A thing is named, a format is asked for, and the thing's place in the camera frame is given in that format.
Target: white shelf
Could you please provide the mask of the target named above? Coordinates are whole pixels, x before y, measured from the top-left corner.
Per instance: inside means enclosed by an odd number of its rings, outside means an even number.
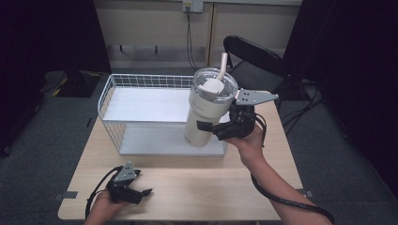
[[[104,123],[186,122],[189,89],[117,87]]]

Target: metal bracket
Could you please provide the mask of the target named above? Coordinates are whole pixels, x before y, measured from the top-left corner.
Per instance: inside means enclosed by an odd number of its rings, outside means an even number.
[[[116,187],[124,187],[131,183],[137,177],[137,174],[132,167],[131,162],[128,162],[124,168],[117,174],[115,178]]]
[[[253,106],[264,102],[277,100],[279,98],[277,95],[266,94],[259,91],[251,91],[240,89],[237,94],[237,105],[242,106]]]

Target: white wire basket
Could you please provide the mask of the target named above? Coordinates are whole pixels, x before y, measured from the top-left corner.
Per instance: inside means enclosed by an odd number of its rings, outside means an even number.
[[[110,75],[99,98],[98,112],[120,155],[224,155],[226,143],[215,136],[201,148],[185,142],[192,78]]]

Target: black curtain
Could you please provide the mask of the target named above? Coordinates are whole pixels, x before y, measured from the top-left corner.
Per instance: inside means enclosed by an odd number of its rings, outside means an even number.
[[[284,59],[322,95],[398,197],[398,3],[303,0]]]
[[[0,0],[0,147],[29,116],[49,71],[111,73],[92,0]]]

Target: gray carpet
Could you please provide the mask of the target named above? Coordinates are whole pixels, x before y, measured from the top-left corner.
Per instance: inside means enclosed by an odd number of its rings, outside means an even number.
[[[192,75],[193,70],[137,68],[114,69],[114,73]],[[49,83],[43,89],[61,76],[62,72],[47,74]],[[97,101],[105,82],[102,77],[91,98],[46,93],[38,113],[10,146],[10,156],[0,158],[0,224],[82,224],[57,217],[60,202],[54,195],[68,188],[98,115]],[[280,115],[305,104],[285,101]],[[327,208],[336,224],[398,224],[397,202],[367,159],[344,138],[338,119],[325,103],[303,114],[287,139],[304,187],[314,192],[312,201]]]

